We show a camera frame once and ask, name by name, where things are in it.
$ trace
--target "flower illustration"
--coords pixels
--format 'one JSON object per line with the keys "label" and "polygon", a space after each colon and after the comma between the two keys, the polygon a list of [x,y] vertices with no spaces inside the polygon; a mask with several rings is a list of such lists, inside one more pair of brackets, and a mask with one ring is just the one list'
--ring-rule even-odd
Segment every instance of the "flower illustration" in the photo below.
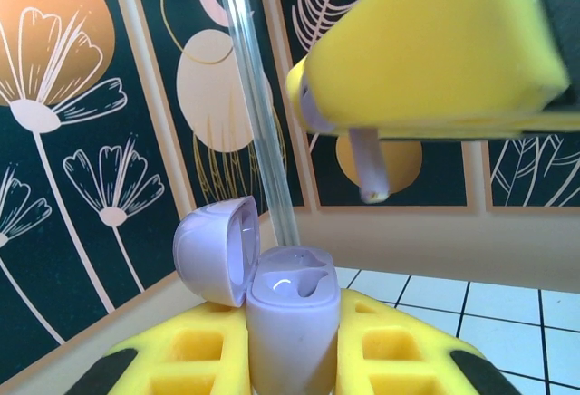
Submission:
{"label": "flower illustration", "polygon": [[64,24],[57,14],[27,7],[20,14],[15,49],[10,49],[0,23],[0,73],[4,75],[0,79],[0,105],[8,105],[14,119],[32,132],[64,224],[92,286],[110,313],[114,306],[66,209],[41,137],[63,125],[97,119],[127,104],[121,79],[92,85],[103,70],[103,53],[83,31],[84,20],[76,12]]}
{"label": "flower illustration", "polygon": [[[20,182],[14,175],[15,169],[9,167],[2,178],[2,183],[0,183],[0,249],[4,248],[12,239],[38,226],[52,212],[44,197],[29,204],[30,186]],[[64,339],[34,307],[1,258],[0,268],[38,322],[58,343],[63,344]]]}
{"label": "flower illustration", "polygon": [[159,174],[147,180],[148,162],[135,149],[135,139],[122,146],[103,146],[99,151],[97,173],[86,153],[78,149],[64,159],[66,175],[82,198],[112,229],[135,283],[144,290],[121,241],[118,227],[161,197],[165,186]]}

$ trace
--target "pale purple plastic case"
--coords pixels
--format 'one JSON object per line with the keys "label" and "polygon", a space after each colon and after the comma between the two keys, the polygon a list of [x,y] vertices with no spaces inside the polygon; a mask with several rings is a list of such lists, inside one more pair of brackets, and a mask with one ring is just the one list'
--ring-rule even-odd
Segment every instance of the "pale purple plastic case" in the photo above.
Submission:
{"label": "pale purple plastic case", "polygon": [[250,376],[259,395],[327,395],[336,378],[341,300],[333,259],[304,246],[259,249],[256,202],[243,197],[185,217],[173,256],[195,294],[235,307],[246,298]]}

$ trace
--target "yellow foam holder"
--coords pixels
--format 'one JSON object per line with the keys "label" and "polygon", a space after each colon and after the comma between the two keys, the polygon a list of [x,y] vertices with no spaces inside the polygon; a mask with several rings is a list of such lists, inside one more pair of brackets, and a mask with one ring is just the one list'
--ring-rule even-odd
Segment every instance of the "yellow foam holder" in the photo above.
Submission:
{"label": "yellow foam holder", "polygon": [[432,127],[434,138],[477,128],[495,137],[530,121],[580,129],[580,117],[537,117],[570,85],[541,0],[360,0],[288,73],[298,119],[312,130],[303,76],[335,134]]}
{"label": "yellow foam holder", "polygon": [[[342,294],[335,395],[517,394],[471,345]],[[249,395],[246,323],[245,307],[203,303],[111,348],[67,395]]]}

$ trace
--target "open lid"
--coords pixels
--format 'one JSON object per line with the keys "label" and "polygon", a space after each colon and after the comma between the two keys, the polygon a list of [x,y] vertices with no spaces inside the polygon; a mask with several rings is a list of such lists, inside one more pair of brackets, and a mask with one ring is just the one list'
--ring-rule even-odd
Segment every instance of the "open lid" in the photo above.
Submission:
{"label": "open lid", "polygon": [[260,229],[256,202],[242,197],[196,209],[173,239],[178,275],[206,300],[240,307],[256,274]]}

